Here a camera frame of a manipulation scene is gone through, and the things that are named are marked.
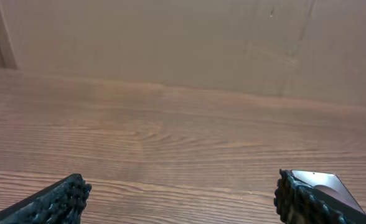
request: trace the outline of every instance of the wooden tabletop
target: wooden tabletop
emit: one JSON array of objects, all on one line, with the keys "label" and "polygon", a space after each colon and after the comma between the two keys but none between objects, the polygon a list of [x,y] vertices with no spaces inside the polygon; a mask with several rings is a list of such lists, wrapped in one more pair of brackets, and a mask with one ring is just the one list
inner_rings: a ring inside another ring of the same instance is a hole
[{"label": "wooden tabletop", "polygon": [[366,107],[0,70],[0,210],[78,172],[83,223],[280,223],[280,168],[366,212]]}]

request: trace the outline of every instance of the wooden table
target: wooden table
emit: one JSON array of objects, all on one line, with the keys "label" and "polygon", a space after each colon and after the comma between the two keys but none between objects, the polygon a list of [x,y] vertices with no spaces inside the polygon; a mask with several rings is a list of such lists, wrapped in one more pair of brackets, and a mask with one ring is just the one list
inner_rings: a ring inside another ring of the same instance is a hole
[{"label": "wooden table", "polygon": [[0,70],[0,210],[78,172],[83,223],[280,223],[280,168],[366,211],[366,108]]}]

